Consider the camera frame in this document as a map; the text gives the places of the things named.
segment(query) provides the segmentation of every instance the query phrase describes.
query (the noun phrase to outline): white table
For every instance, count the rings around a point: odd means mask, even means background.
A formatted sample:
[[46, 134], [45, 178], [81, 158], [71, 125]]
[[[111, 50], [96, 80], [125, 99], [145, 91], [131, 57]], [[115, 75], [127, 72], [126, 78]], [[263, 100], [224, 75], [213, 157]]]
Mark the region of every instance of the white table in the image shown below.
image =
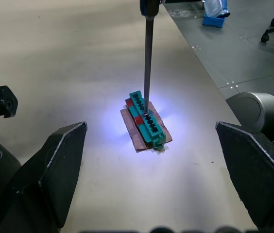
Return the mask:
[[87, 121], [62, 233], [252, 229], [229, 179], [216, 121], [238, 123], [163, 6], [154, 20], [150, 100], [173, 141], [136, 153], [120, 109], [143, 91], [138, 0], [0, 0], [0, 85], [18, 98], [0, 142], [25, 163], [58, 128]]

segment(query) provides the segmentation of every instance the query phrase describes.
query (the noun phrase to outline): terminal block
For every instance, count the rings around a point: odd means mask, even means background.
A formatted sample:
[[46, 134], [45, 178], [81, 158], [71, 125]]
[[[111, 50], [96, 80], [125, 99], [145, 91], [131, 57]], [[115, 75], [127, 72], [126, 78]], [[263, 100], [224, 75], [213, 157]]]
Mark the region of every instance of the terminal block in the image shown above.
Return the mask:
[[130, 98], [125, 100], [125, 102], [144, 141], [152, 144], [155, 150], [162, 149], [166, 142], [166, 135], [157, 123], [151, 110], [149, 110], [148, 115], [143, 115], [144, 99], [141, 96], [141, 91], [133, 92], [129, 96]]

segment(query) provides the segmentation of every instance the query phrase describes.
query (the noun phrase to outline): floor tile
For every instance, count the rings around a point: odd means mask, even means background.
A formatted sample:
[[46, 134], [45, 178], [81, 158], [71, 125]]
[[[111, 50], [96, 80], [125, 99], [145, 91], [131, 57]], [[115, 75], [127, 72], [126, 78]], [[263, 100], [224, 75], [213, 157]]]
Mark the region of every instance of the floor tile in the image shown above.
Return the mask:
[[225, 87], [231, 85], [230, 81], [226, 79], [215, 67], [214, 65], [200, 52], [199, 47], [193, 46], [193, 50], [195, 54], [200, 59], [201, 63], [203, 64], [205, 70], [212, 78], [213, 82], [218, 88]]
[[226, 86], [226, 87], [219, 88], [219, 91], [221, 92], [221, 94], [223, 95], [225, 99], [228, 99], [231, 96], [234, 96], [239, 93], [239, 91], [233, 86]]
[[239, 92], [262, 92], [274, 95], [274, 75], [234, 85]]
[[184, 37], [199, 46], [200, 52], [230, 82], [241, 83], [274, 74], [273, 54], [253, 47], [230, 28], [202, 26], [198, 19], [178, 20], [176, 24]]
[[225, 21], [226, 25], [244, 38], [262, 35], [271, 20], [258, 15], [253, 9], [234, 11]]

